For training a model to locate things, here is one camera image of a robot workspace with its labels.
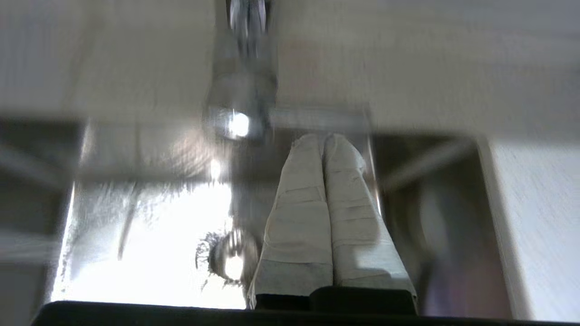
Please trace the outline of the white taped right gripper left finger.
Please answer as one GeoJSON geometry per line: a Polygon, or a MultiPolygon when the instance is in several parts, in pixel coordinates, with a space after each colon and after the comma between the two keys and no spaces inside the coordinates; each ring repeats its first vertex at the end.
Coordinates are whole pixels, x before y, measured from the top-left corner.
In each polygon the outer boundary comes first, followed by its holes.
{"type": "Polygon", "coordinates": [[[270,297],[308,297],[334,282],[331,221],[319,137],[296,139],[282,167],[262,251],[248,290],[253,309],[270,297]]]}

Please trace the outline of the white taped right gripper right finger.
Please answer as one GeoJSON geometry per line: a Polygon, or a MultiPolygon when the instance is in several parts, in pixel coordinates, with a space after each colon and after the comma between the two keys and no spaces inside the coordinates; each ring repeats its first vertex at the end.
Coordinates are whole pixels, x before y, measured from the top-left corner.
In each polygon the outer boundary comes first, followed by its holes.
{"type": "Polygon", "coordinates": [[[404,290],[416,298],[364,179],[365,161],[360,152],[345,136],[332,134],[325,141],[323,168],[335,285],[404,290]]]}

